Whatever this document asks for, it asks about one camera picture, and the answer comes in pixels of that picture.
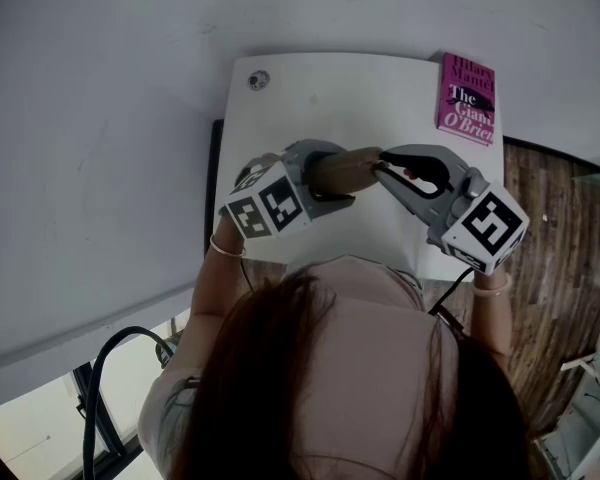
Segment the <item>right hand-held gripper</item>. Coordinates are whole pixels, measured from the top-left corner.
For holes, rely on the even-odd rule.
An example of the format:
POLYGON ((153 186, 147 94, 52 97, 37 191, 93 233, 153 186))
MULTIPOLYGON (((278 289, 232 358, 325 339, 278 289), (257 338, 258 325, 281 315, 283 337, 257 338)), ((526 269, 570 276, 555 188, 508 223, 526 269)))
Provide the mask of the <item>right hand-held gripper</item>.
POLYGON ((379 156, 376 178, 427 227, 427 243, 484 275, 518 247, 529 217, 500 183, 440 145, 398 146, 379 156))

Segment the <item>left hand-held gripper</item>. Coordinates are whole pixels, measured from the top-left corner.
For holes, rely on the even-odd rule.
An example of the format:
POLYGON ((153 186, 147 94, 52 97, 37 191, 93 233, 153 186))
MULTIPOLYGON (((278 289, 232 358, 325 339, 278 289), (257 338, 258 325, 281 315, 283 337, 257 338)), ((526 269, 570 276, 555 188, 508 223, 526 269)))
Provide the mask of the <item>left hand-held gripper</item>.
POLYGON ((306 139, 244 166, 219 215, 230 218, 246 241, 297 233, 321 217, 353 205, 349 194, 320 194, 305 180, 315 163, 345 151, 332 142, 306 139))

